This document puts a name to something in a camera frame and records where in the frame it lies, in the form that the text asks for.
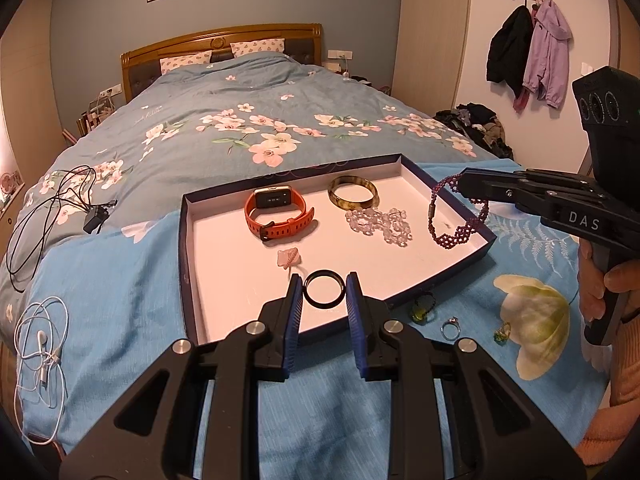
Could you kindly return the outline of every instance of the watch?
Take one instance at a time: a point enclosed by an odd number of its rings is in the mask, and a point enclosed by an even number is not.
[[[267,225],[258,224],[251,213],[256,209],[269,209],[273,207],[283,207],[287,205],[297,205],[300,214],[295,218],[289,218],[286,222],[269,222]],[[263,242],[276,238],[286,238],[293,236],[314,219],[314,208],[306,210],[305,199],[291,186],[263,187],[256,189],[244,205],[244,219],[250,231]]]

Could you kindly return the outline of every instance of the hand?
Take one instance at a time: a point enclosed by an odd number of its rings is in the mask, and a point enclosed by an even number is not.
[[[597,269],[591,255],[593,248],[587,240],[580,240],[578,252],[578,286],[580,311],[587,321],[604,316],[605,287],[622,294],[631,291],[623,317],[640,308],[640,260],[630,260],[611,269],[606,275]]]

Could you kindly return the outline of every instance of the black ring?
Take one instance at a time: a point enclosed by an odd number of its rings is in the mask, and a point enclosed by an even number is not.
[[[340,296],[338,296],[335,300],[330,301],[329,303],[319,303],[318,301],[311,298],[311,296],[309,296],[309,293],[306,291],[309,283],[311,283],[314,279],[319,278],[320,276],[333,278],[340,285]],[[340,274],[338,274],[337,272],[333,272],[332,270],[321,269],[315,270],[307,277],[307,279],[305,280],[305,284],[302,286],[302,293],[305,295],[305,299],[311,306],[320,308],[322,310],[328,310],[329,308],[333,308],[334,306],[338,306],[340,304],[340,302],[344,299],[346,288],[344,286],[343,279],[340,277]]]

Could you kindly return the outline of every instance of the box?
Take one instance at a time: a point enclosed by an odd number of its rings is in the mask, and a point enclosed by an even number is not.
[[[344,174],[375,184],[380,211],[406,211],[413,235],[407,247],[387,244],[380,231],[365,236],[351,230],[345,211],[327,194],[330,182]],[[264,303],[284,297],[291,272],[304,280],[318,269],[334,270],[343,278],[356,271],[364,294],[385,300],[393,308],[466,269],[485,256],[495,235],[482,226],[466,244],[452,250],[438,246],[428,231],[435,184],[405,156],[383,155],[260,176],[185,195],[178,258],[187,337],[197,344],[221,340],[238,326],[257,319]],[[301,193],[307,208],[315,208],[314,221],[295,237],[262,242],[247,227],[244,204],[255,189],[283,185]],[[370,198],[367,190],[355,186],[341,187],[338,194],[347,200]],[[473,216],[445,189],[440,191],[436,206],[438,235],[453,234]],[[292,206],[264,213],[256,218],[261,224],[295,217],[298,210]],[[292,247],[299,249],[301,263],[292,270],[278,267],[278,251]],[[338,291],[330,278],[319,278],[310,285],[309,293],[318,301],[330,301]],[[305,301],[300,342],[326,337],[347,326],[344,301],[330,310],[316,309]]]

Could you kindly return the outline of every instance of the headboard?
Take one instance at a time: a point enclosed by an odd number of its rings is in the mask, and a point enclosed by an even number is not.
[[[319,23],[266,23],[218,28],[159,41],[122,54],[122,81],[127,103],[161,76],[160,59],[213,50],[212,62],[232,59],[231,43],[284,38],[285,54],[302,64],[322,63]]]

